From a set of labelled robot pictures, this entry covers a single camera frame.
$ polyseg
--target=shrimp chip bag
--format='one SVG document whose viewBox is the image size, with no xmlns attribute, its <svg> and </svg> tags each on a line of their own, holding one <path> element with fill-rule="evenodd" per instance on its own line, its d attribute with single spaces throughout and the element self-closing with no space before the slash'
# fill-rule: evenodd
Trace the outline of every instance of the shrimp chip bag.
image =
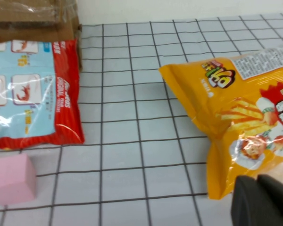
<svg viewBox="0 0 283 226">
<path fill-rule="evenodd" d="M 76 41 L 0 44 L 0 148 L 84 142 Z"/>
</svg>

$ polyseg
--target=logo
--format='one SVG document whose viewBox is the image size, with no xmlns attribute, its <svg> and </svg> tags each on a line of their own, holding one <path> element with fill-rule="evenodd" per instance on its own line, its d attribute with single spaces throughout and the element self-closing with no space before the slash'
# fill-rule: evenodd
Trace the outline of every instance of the logo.
<svg viewBox="0 0 283 226">
<path fill-rule="evenodd" d="M 234 70 L 227 70 L 223 65 L 216 60 L 206 62 L 202 65 L 202 68 L 206 70 L 206 76 L 210 85 L 214 88 L 220 87 L 225 89 L 233 84 L 235 81 Z"/>
</svg>

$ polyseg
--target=pink foam block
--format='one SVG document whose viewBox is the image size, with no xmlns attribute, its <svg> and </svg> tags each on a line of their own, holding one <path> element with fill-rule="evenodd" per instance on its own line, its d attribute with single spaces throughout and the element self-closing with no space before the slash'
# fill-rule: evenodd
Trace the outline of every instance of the pink foam block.
<svg viewBox="0 0 283 226">
<path fill-rule="evenodd" d="M 27 154 L 0 158 L 0 205 L 35 198 L 36 173 Z"/>
</svg>

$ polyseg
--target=black object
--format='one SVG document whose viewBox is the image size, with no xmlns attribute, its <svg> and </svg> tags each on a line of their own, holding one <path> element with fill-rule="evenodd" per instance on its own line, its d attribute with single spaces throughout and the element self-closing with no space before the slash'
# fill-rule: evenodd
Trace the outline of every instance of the black object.
<svg viewBox="0 0 283 226">
<path fill-rule="evenodd" d="M 283 184 L 268 175 L 237 177 L 231 215 L 233 226 L 283 226 Z"/>
</svg>

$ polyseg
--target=chip bag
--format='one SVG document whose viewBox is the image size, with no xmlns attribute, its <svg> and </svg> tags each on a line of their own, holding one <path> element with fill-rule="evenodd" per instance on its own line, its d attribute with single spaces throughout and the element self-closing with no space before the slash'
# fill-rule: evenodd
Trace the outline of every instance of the chip bag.
<svg viewBox="0 0 283 226">
<path fill-rule="evenodd" d="M 0 148 L 84 142 L 76 41 L 0 44 Z"/>
<path fill-rule="evenodd" d="M 283 45 L 239 57 L 166 65 L 160 72 L 212 141 L 207 158 L 210 198 L 230 193 L 238 175 L 256 177 L 283 162 Z"/>
</svg>

